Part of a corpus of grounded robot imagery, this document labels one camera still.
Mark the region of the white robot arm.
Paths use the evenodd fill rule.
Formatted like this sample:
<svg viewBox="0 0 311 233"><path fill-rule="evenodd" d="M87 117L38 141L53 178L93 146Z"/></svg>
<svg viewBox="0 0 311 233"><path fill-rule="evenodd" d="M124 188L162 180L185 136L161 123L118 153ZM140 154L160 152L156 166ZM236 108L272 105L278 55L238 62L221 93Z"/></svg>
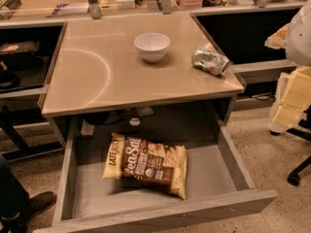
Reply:
<svg viewBox="0 0 311 233"><path fill-rule="evenodd" d="M311 0L264 45L284 49L286 57L297 65L290 74L281 74L270 111L269 129L283 133L298 124L311 106Z"/></svg>

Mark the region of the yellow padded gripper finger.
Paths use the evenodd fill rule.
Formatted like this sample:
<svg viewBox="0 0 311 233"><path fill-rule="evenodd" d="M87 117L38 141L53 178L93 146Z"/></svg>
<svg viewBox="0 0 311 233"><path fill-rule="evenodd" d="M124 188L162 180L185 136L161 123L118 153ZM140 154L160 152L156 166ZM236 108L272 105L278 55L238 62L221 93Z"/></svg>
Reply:
<svg viewBox="0 0 311 233"><path fill-rule="evenodd" d="M311 67L299 66L290 74L282 72L270 111L268 128L283 133L302 120L311 106Z"/></svg>

